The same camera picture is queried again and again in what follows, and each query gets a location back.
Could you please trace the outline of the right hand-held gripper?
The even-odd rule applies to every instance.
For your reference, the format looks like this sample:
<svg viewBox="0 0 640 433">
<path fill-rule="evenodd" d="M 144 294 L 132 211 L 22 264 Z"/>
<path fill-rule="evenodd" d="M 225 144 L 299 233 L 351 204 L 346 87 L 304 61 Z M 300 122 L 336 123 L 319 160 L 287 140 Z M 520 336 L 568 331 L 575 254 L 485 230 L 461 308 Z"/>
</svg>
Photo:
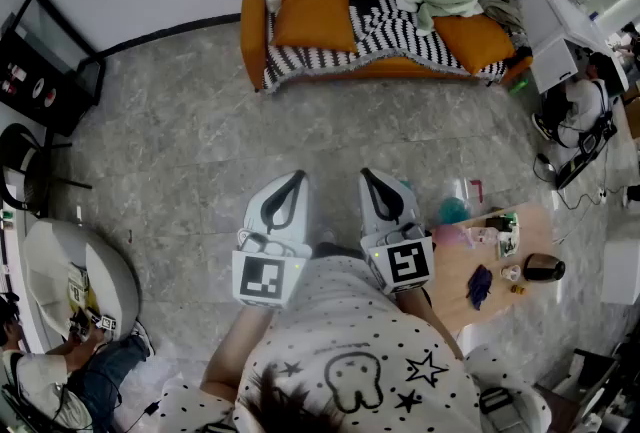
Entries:
<svg viewBox="0 0 640 433">
<path fill-rule="evenodd" d="M 384 294 L 423 287 L 435 278 L 435 243 L 419 223 L 410 186 L 380 170 L 362 168 L 359 181 L 361 248 Z"/>
</svg>

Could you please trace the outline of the orange cushion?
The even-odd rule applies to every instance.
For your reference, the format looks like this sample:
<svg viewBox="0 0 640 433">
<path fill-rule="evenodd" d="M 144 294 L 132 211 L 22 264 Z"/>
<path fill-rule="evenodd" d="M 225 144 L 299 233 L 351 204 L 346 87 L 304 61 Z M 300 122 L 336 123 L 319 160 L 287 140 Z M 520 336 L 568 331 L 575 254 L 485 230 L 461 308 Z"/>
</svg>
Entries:
<svg viewBox="0 0 640 433">
<path fill-rule="evenodd" d="M 471 75 L 516 53 L 506 31 L 484 14 L 435 17 L 434 27 L 449 51 Z"/>
<path fill-rule="evenodd" d="M 282 0 L 272 44 L 354 53 L 349 0 Z"/>
</svg>

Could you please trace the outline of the person's right forearm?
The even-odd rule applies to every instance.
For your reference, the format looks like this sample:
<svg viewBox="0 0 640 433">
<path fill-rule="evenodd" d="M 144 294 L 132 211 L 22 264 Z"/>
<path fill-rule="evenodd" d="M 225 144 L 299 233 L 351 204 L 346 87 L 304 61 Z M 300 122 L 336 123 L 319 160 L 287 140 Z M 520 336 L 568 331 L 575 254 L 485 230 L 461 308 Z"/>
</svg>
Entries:
<svg viewBox="0 0 640 433">
<path fill-rule="evenodd" d="M 461 361 L 464 360 L 464 355 L 456 340 L 435 314 L 428 294 L 423 288 L 414 288 L 397 293 L 396 302 L 402 312 L 413 315 L 432 326 L 449 346 L 455 358 Z"/>
</svg>

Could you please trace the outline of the person's black trousers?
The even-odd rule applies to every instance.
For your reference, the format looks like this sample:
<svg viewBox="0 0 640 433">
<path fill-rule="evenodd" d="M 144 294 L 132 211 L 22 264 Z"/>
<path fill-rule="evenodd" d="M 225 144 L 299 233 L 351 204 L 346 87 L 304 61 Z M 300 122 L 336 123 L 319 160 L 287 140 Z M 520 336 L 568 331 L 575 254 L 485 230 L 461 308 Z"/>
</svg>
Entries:
<svg viewBox="0 0 640 433">
<path fill-rule="evenodd" d="M 326 257 L 348 257 L 352 259 L 362 260 L 362 252 L 357 249 L 346 248 L 331 242 L 320 242 L 312 251 L 313 259 L 321 259 Z"/>
</svg>

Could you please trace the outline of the teal plastic bag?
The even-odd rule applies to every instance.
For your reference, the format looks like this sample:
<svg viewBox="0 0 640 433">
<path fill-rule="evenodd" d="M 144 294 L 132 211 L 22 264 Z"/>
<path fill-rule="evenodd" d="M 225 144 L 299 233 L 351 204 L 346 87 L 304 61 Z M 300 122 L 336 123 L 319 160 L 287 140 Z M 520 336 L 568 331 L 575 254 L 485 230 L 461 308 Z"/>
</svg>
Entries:
<svg viewBox="0 0 640 433">
<path fill-rule="evenodd" d="M 438 209 L 439 220 L 442 224 L 453 225 L 471 218 L 468 203 L 458 197 L 447 197 Z"/>
</svg>

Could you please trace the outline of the pink plastic bag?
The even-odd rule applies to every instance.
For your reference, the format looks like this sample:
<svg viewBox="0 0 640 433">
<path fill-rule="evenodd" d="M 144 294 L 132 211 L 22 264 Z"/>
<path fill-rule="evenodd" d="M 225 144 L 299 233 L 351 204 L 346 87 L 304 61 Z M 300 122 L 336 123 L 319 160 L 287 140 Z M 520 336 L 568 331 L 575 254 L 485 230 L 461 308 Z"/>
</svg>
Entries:
<svg viewBox="0 0 640 433">
<path fill-rule="evenodd" d="M 460 225 L 443 224 L 431 232 L 433 242 L 438 246 L 466 246 L 476 248 L 480 245 L 473 236 L 472 229 Z"/>
</svg>

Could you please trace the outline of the wooden table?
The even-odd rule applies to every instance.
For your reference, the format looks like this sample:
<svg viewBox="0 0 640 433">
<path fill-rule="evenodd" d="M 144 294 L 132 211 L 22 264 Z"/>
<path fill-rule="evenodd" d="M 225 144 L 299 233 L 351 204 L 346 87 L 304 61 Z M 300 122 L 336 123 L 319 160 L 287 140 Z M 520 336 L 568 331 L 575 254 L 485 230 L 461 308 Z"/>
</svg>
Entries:
<svg viewBox="0 0 640 433">
<path fill-rule="evenodd" d="M 452 332 L 490 320 L 494 315 L 516 304 L 541 296 L 551 288 L 549 283 L 518 284 L 523 294 L 511 291 L 512 283 L 500 276 L 500 270 L 514 264 L 523 265 L 532 253 L 554 253 L 552 221 L 549 211 L 540 204 L 524 203 L 506 210 L 516 213 L 520 227 L 520 242 L 514 255 L 501 258 L 495 246 L 467 244 L 438 246 L 434 252 L 435 278 L 425 285 L 436 315 Z M 467 296 L 468 281 L 478 266 L 492 272 L 493 280 L 487 298 L 475 309 Z"/>
</svg>

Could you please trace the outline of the purple cloth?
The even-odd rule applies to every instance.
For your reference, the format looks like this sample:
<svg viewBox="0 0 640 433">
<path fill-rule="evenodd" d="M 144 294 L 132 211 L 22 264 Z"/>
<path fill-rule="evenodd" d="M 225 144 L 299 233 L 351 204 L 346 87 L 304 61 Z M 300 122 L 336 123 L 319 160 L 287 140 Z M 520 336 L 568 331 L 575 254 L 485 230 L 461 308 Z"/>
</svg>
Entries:
<svg viewBox="0 0 640 433">
<path fill-rule="evenodd" d="M 490 294 L 493 274 L 484 265 L 479 265 L 467 283 L 467 298 L 472 307 L 479 311 L 483 302 Z"/>
</svg>

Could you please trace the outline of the green white packet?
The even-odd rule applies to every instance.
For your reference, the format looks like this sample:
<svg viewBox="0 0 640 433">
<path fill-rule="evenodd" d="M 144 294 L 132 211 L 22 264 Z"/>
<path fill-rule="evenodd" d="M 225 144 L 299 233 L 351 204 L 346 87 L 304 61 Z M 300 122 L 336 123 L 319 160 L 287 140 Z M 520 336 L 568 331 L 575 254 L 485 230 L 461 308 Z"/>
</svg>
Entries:
<svg viewBox="0 0 640 433">
<path fill-rule="evenodd" d="M 501 221 L 498 229 L 498 254 L 500 258 L 514 255 L 520 243 L 519 218 L 515 212 L 498 217 Z"/>
</svg>

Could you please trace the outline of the person's white dotted shirt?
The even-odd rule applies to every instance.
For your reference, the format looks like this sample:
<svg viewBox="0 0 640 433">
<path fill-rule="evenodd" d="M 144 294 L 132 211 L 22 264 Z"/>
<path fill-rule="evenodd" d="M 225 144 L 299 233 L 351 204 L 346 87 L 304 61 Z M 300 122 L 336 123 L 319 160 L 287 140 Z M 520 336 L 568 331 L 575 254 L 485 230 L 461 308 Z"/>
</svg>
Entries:
<svg viewBox="0 0 640 433">
<path fill-rule="evenodd" d="M 547 433 L 533 386 L 487 346 L 455 358 L 363 260 L 309 262 L 274 312 L 234 402 L 167 381 L 157 433 Z"/>
</svg>

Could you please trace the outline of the black kettle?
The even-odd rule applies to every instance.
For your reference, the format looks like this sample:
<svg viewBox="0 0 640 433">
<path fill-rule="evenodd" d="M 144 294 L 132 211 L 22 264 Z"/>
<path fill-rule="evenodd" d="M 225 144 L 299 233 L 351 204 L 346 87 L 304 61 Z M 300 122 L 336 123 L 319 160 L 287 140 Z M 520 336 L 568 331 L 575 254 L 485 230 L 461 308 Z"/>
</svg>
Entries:
<svg viewBox="0 0 640 433">
<path fill-rule="evenodd" d="M 522 275 L 526 281 L 554 282 L 563 278 L 565 263 L 549 254 L 532 253 L 524 261 Z"/>
</svg>

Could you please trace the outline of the black floor equipment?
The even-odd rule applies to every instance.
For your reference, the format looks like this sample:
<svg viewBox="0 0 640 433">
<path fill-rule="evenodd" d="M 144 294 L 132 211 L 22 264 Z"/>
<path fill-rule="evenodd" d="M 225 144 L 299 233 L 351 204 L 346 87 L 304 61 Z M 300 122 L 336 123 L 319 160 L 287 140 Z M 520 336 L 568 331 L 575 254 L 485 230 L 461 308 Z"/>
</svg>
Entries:
<svg viewBox="0 0 640 433">
<path fill-rule="evenodd" d="M 597 158 L 609 140 L 617 133 L 610 113 L 600 117 L 594 126 L 578 137 L 577 152 L 556 174 L 558 191 L 567 187 L 593 160 Z"/>
</svg>

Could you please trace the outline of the grey garment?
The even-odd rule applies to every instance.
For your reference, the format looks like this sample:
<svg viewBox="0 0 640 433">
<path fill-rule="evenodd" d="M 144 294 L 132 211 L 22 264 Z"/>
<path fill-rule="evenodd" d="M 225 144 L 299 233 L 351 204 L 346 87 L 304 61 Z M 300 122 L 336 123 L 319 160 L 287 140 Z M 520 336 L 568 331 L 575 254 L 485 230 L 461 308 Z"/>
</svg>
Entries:
<svg viewBox="0 0 640 433">
<path fill-rule="evenodd" d="M 484 14 L 496 21 L 519 50 L 529 46 L 519 0 L 478 0 Z"/>
</svg>

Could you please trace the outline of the white box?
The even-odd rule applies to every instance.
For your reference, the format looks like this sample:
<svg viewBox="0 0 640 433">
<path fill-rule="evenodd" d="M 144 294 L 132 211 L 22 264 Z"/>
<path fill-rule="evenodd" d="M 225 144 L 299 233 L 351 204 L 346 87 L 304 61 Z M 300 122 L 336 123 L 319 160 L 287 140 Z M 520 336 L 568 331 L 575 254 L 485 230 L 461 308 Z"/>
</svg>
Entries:
<svg viewBox="0 0 640 433">
<path fill-rule="evenodd" d="M 605 243 L 601 301 L 634 305 L 640 296 L 640 240 Z"/>
</svg>

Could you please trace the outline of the black chair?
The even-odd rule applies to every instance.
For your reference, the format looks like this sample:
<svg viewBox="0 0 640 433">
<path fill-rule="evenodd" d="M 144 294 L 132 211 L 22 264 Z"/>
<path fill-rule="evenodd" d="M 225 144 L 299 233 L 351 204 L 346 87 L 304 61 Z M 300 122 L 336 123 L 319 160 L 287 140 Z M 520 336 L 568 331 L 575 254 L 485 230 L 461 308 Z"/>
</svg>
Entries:
<svg viewBox="0 0 640 433">
<path fill-rule="evenodd" d="M 92 190 L 93 187 L 89 184 L 53 173 L 53 152 L 71 147 L 71 143 L 41 145 L 24 125 L 8 125 L 0 133 L 0 198 L 15 210 L 29 212 L 41 218 L 49 215 L 49 198 L 55 184 Z M 9 191 L 6 170 L 23 177 L 22 198 L 16 198 Z"/>
</svg>

